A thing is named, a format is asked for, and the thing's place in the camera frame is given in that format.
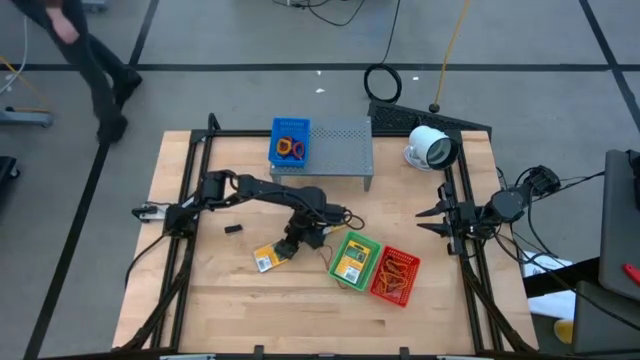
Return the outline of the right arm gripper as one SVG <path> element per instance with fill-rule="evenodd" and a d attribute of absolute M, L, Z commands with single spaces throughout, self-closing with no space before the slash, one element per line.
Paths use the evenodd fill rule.
<path fill-rule="evenodd" d="M 438 188 L 438 196 L 440 201 L 433 208 L 416 214 L 416 217 L 431 217 L 442 213 L 443 223 L 418 223 L 417 226 L 442 238 L 449 237 L 448 254 L 465 256 L 467 242 L 476 241 L 476 206 L 468 201 L 459 202 L 455 186 L 450 182 L 445 182 Z"/>

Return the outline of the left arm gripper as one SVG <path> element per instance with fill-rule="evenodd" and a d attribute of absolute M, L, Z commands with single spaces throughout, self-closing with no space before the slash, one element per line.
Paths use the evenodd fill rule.
<path fill-rule="evenodd" d="M 274 245 L 277 254 L 292 259 L 299 250 L 300 243 L 306 243 L 312 249 L 325 244 L 325 225 L 320 225 L 316 217 L 307 210 L 295 210 L 285 227 L 286 237 Z"/>

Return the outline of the green plastic basket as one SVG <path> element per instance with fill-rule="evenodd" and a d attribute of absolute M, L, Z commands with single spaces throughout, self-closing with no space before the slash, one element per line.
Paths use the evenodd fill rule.
<path fill-rule="evenodd" d="M 362 275 L 360 276 L 360 279 L 358 281 L 358 283 L 356 285 L 350 284 L 348 282 L 346 282 L 345 280 L 343 280 L 342 278 L 339 278 L 338 276 L 335 275 L 334 271 L 336 269 L 336 266 L 338 264 L 338 261 L 340 259 L 340 257 L 342 256 L 345 247 L 347 245 L 347 243 L 350 241 L 357 241 L 360 242 L 361 244 L 363 244 L 364 246 L 368 247 L 371 249 L 371 253 L 370 253 L 370 257 L 367 260 L 367 263 L 363 269 Z M 369 281 L 372 277 L 372 274 L 377 266 L 378 260 L 380 258 L 381 255 L 381 251 L 382 251 L 382 246 L 374 241 L 371 240 L 357 232 L 354 231 L 350 231 L 346 234 L 344 241 L 342 242 L 341 246 L 339 247 L 334 259 L 331 262 L 330 265 L 330 270 L 328 271 L 328 274 L 334 278 L 335 280 L 345 284 L 348 287 L 351 287 L 355 290 L 358 291 L 364 291 L 368 285 L 369 285 Z"/>

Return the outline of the orange rubber band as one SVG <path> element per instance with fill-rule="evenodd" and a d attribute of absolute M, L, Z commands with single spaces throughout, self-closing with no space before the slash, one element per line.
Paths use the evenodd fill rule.
<path fill-rule="evenodd" d="M 378 276 L 378 285 L 376 289 L 380 294 L 389 294 L 396 290 L 402 292 L 406 285 L 406 277 L 401 279 L 393 276 L 385 276 L 383 273 L 381 273 Z"/>

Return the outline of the blue plastic basket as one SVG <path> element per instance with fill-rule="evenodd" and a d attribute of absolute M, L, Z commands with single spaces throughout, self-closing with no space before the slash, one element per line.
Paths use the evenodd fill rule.
<path fill-rule="evenodd" d="M 269 145 L 269 161 L 276 167 L 302 168 L 306 165 L 310 150 L 311 120 L 304 118 L 276 117 L 273 119 L 271 139 Z M 280 156 L 276 152 L 276 144 L 279 138 L 290 136 L 294 143 L 301 141 L 305 146 L 305 154 L 302 160 L 295 159 L 291 153 L 288 156 Z"/>

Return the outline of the red plastic basket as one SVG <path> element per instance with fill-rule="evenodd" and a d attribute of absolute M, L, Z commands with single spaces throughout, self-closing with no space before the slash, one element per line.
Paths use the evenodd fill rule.
<path fill-rule="evenodd" d="M 396 290 L 389 294 L 380 294 L 376 289 L 378 285 L 378 276 L 382 269 L 382 264 L 385 262 L 387 258 L 392 258 L 396 261 L 403 262 L 408 265 L 407 273 L 406 273 L 407 285 L 402 292 L 400 292 L 399 290 Z M 418 274 L 420 263 L 421 263 L 421 260 L 417 256 L 406 253 L 404 251 L 401 251 L 391 246 L 385 246 L 383 249 L 383 253 L 379 259 L 378 266 L 375 271 L 373 280 L 371 281 L 371 285 L 369 289 L 370 293 L 392 304 L 405 308 L 409 303 L 409 299 L 413 290 L 414 282 Z"/>

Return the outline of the black perforated panel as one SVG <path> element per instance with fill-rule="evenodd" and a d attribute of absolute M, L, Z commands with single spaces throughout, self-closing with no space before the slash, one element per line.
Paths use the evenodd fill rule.
<path fill-rule="evenodd" d="M 484 131 L 488 136 L 492 135 L 492 128 L 487 125 L 379 101 L 370 102 L 368 116 L 374 133 L 411 132 L 417 126 L 425 125 L 441 131 Z"/>

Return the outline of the grey perforated metal shelf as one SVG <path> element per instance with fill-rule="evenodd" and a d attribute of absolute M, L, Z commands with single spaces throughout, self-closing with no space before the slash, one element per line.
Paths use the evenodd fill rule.
<path fill-rule="evenodd" d="M 374 176 L 372 124 L 369 116 L 318 118 L 311 121 L 310 144 L 304 167 L 271 165 L 270 175 L 280 183 L 284 176 L 361 177 L 368 192 Z"/>

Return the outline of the white sheet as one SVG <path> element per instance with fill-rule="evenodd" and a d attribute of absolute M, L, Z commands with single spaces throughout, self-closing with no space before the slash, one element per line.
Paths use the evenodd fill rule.
<path fill-rule="evenodd" d="M 547 270 L 557 270 L 572 265 L 571 261 L 557 259 L 552 256 L 539 255 L 524 251 L 522 260 L 534 259 L 533 263 L 524 265 L 524 277 L 544 274 Z M 530 297 L 528 304 L 531 312 L 562 320 L 574 320 L 576 295 L 570 290 L 564 290 L 546 295 Z"/>

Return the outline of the yellow object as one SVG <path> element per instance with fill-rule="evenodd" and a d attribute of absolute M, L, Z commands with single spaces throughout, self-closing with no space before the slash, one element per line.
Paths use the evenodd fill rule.
<path fill-rule="evenodd" d="M 563 344 L 571 345 L 573 342 L 574 322 L 572 320 L 559 319 L 553 324 L 556 338 Z"/>

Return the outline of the grey furniture panel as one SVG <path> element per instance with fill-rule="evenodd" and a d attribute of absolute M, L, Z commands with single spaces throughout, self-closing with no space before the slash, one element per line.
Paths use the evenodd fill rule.
<path fill-rule="evenodd" d="M 640 360 L 640 331 L 605 314 L 593 304 L 640 327 L 640 302 L 588 282 L 579 282 L 572 350 L 577 355 L 606 360 Z"/>
<path fill-rule="evenodd" d="M 610 291 L 640 301 L 640 153 L 609 150 L 605 155 L 599 281 Z"/>

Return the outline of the person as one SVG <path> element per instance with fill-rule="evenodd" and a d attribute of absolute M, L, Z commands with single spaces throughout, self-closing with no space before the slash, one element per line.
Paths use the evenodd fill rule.
<path fill-rule="evenodd" d="M 9 0 L 27 18 L 44 29 L 64 59 L 74 66 L 89 87 L 92 107 L 99 122 L 97 139 L 101 144 L 121 140 L 128 126 L 122 112 L 124 104 L 142 84 L 143 78 L 122 62 L 88 27 L 81 0 Z M 46 14 L 47 7 L 61 8 L 79 32 L 72 44 L 55 33 Z"/>

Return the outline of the black floor object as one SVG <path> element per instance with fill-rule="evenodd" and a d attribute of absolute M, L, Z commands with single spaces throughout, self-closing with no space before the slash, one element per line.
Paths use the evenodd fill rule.
<path fill-rule="evenodd" d="M 17 159 L 10 156 L 0 156 L 0 202 L 3 201 L 13 187 L 13 183 L 21 175 Z"/>

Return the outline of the grey floor base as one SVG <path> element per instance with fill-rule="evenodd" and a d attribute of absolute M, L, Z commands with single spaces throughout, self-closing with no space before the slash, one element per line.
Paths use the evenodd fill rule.
<path fill-rule="evenodd" d="M 12 107 L 0 109 L 0 125 L 33 125 L 48 128 L 53 125 L 48 111 L 17 110 Z"/>

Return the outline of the person's hand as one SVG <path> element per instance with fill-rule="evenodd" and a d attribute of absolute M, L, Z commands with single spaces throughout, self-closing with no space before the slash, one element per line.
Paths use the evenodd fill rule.
<path fill-rule="evenodd" d="M 55 33 L 64 43 L 72 44 L 79 38 L 79 32 L 61 8 L 47 7 L 46 14 L 52 22 Z"/>

